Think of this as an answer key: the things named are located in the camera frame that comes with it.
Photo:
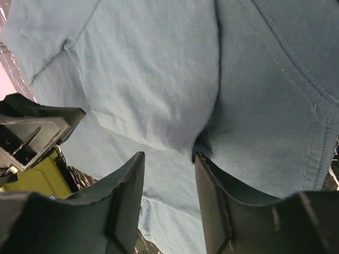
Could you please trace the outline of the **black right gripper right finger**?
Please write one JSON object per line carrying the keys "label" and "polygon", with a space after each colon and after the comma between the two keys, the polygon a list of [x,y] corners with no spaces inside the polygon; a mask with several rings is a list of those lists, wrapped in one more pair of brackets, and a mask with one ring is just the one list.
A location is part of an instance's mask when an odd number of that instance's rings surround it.
{"label": "black right gripper right finger", "polygon": [[195,157],[207,253],[338,253],[338,192],[280,199]]}

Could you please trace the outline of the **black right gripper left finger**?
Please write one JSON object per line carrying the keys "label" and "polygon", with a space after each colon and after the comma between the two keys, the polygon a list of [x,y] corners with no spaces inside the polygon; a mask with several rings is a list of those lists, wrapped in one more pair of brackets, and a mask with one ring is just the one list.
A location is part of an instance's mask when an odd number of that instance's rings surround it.
{"label": "black right gripper left finger", "polygon": [[67,199],[1,193],[1,253],[134,253],[145,154]]}

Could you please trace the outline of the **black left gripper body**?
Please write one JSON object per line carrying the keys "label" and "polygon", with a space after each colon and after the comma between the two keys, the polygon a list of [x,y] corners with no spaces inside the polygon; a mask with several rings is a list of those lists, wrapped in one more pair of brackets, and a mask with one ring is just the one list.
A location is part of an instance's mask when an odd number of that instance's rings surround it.
{"label": "black left gripper body", "polygon": [[76,107],[40,105],[20,93],[1,101],[1,185],[25,172],[64,143],[86,113]]}

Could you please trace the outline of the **slate blue t shirt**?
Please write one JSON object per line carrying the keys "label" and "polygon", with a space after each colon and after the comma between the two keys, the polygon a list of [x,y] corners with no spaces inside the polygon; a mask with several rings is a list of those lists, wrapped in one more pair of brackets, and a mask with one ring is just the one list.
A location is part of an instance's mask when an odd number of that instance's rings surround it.
{"label": "slate blue t shirt", "polygon": [[338,1],[12,1],[1,40],[101,179],[146,154],[139,230],[205,253],[193,158],[284,198],[338,190]]}

